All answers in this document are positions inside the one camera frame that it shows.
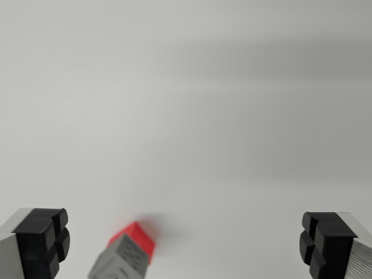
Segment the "black-padded silver gripper right finger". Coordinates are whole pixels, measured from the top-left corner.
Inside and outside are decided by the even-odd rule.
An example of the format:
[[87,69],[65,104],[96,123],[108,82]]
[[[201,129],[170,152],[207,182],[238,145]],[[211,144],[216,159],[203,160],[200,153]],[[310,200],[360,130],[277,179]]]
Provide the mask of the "black-padded silver gripper right finger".
[[371,278],[371,232],[351,213],[305,212],[299,251],[315,279]]

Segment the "black-padded silver gripper left finger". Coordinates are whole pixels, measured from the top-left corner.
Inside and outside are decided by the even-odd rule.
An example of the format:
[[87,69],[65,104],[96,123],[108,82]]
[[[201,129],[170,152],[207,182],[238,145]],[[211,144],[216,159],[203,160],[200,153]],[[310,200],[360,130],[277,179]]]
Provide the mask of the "black-padded silver gripper left finger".
[[1,225],[1,278],[55,278],[67,258],[66,209],[20,208]]

